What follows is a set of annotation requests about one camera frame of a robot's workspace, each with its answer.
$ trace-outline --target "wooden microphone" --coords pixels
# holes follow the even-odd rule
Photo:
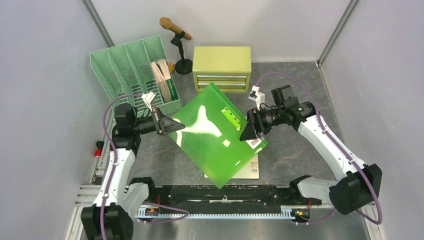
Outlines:
[[[192,39],[192,36],[190,36],[190,34],[188,34],[186,31],[182,30],[179,26],[175,25],[171,21],[171,19],[169,19],[167,17],[161,17],[160,20],[159,20],[159,24],[162,26],[162,28],[171,30],[175,34],[180,34],[181,32],[185,32],[184,38],[187,39],[187,40]]]

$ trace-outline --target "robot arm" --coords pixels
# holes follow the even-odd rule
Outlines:
[[[373,197],[364,179],[352,165],[352,161],[364,171],[377,195],[380,191],[381,169],[376,164],[366,165],[362,159],[354,155],[328,128],[321,116],[320,123],[312,103],[308,101],[299,103],[289,85],[274,89],[271,93],[275,105],[270,109],[261,108],[263,93],[259,92],[258,87],[253,86],[249,98],[256,101],[258,108],[247,112],[247,124],[240,140],[256,139],[268,134],[273,126],[288,124],[317,149],[336,178],[336,180],[323,180],[309,175],[299,177],[290,182],[295,196],[332,203],[344,215],[372,202]],[[347,159],[339,147],[349,153],[352,159]]]
[[[149,196],[155,196],[151,194],[154,187],[150,186],[154,183],[150,177],[133,179],[124,194],[131,166],[139,150],[141,135],[151,132],[166,135],[185,128],[183,124],[166,117],[156,107],[152,108],[151,116],[137,118],[136,112],[137,109],[128,103],[120,104],[114,110],[116,126],[111,135],[116,146],[117,161],[113,163],[115,153],[111,151],[100,192],[93,205],[84,207],[81,212],[81,221],[90,240],[102,238],[100,212],[104,197],[104,228],[107,238],[132,239],[133,218],[137,210]]]

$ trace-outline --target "yellow drawer cabinet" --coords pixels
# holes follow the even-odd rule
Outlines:
[[[214,83],[224,93],[247,93],[252,73],[249,46],[195,46],[193,76],[196,92]]]

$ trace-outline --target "white label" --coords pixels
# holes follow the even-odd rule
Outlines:
[[[253,140],[247,140],[246,143],[249,144],[252,149],[255,149],[259,144],[262,143],[263,140],[264,138],[260,136],[259,138]]]
[[[252,174],[258,174],[259,172],[259,164],[257,161],[251,161],[250,162],[250,172]]]

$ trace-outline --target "green plastic board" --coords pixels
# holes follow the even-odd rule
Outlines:
[[[185,129],[170,137],[219,189],[268,145],[239,140],[246,118],[213,83],[172,118]]]

